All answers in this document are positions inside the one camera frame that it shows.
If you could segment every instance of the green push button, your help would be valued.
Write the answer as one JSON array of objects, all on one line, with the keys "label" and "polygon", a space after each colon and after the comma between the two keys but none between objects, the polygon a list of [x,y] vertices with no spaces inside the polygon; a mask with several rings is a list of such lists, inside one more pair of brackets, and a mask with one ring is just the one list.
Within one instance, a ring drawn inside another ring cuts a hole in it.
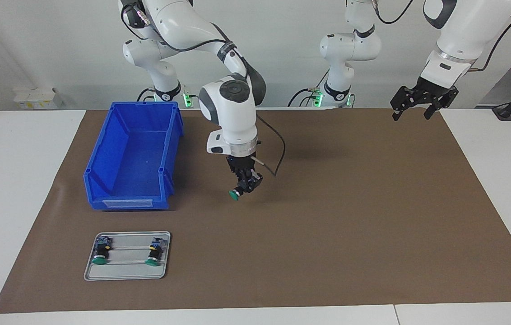
[{"label": "green push button", "polygon": [[103,265],[107,264],[107,259],[105,259],[105,257],[95,257],[94,259],[91,260],[91,263],[95,265]]},{"label": "green push button", "polygon": [[149,265],[150,267],[158,267],[159,266],[159,263],[153,259],[148,259],[145,261],[145,263],[147,265]]},{"label": "green push button", "polygon": [[237,195],[236,191],[229,191],[229,196],[233,199],[233,201],[239,201],[239,195]]}]

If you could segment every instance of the green led light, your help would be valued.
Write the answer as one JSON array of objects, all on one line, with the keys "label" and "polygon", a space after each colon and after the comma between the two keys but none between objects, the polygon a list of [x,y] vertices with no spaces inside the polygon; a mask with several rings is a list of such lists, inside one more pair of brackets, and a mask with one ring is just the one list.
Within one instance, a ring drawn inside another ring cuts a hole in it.
[{"label": "green led light", "polygon": [[318,91],[317,93],[314,93],[314,95],[316,96],[316,99],[314,100],[314,106],[321,107],[322,100],[324,99],[324,94],[322,94],[321,91]]},{"label": "green led light", "polygon": [[185,107],[191,107],[191,105],[193,105],[191,97],[189,97],[188,94],[183,94],[183,101],[185,102]]}]

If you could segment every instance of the white wall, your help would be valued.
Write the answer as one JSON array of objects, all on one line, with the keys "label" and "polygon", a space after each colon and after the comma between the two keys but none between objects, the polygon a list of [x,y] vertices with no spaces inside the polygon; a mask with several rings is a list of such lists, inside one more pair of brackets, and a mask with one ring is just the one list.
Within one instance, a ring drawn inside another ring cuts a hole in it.
[{"label": "white wall", "polygon": [[[381,0],[381,14],[390,19],[407,2]],[[384,42],[381,56],[354,64],[357,107],[389,107],[399,86],[416,82],[439,36],[423,18],[422,4],[416,0],[396,25],[377,23]],[[267,107],[285,106],[295,91],[315,86],[327,69],[319,54],[320,39],[351,31],[343,0],[196,0],[195,6],[262,73]],[[0,0],[0,42],[35,86],[55,87],[68,108],[105,109],[112,101],[134,100],[150,86],[146,72],[123,59],[121,46],[130,38],[115,0]],[[168,61],[192,91],[227,74],[208,53],[183,53]],[[510,66],[511,32],[490,70],[459,82],[461,93],[453,107],[474,107]],[[13,82],[3,71],[0,63],[0,108],[11,109]]]}]

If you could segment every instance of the blue plastic bin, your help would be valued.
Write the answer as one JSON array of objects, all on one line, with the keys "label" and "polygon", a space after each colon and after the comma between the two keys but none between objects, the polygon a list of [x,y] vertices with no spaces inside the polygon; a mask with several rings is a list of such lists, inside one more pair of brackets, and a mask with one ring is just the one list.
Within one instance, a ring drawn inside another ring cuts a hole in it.
[{"label": "blue plastic bin", "polygon": [[93,209],[169,208],[182,135],[176,102],[113,103],[84,174]]}]

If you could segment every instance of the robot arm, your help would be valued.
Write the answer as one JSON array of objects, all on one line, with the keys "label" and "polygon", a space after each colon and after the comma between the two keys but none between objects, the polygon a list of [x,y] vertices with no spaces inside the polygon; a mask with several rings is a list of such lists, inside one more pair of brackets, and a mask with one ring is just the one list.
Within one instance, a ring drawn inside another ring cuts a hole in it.
[{"label": "robot arm", "polygon": [[416,87],[400,87],[392,101],[394,120],[421,103],[435,111],[449,107],[458,95],[454,86],[481,56],[484,47],[503,29],[511,16],[511,0],[426,0],[427,21],[441,31]]},{"label": "robot arm", "polygon": [[171,64],[161,61],[175,54],[200,50],[213,53],[231,74],[202,87],[198,95],[206,119],[221,127],[208,138],[207,151],[227,155],[237,187],[234,199],[251,193],[263,177],[255,172],[256,105],[262,103],[266,85],[262,76],[239,53],[237,46],[219,29],[198,15],[191,0],[120,0],[123,19],[146,39],[127,42],[129,62],[146,69],[158,98],[170,101],[181,92]]},{"label": "robot arm", "polygon": [[349,61],[377,58],[382,41],[375,33],[373,0],[353,0],[346,7],[346,21],[353,33],[335,33],[322,39],[320,53],[330,63],[328,80],[322,86],[322,106],[342,107],[348,100],[354,68]]}]

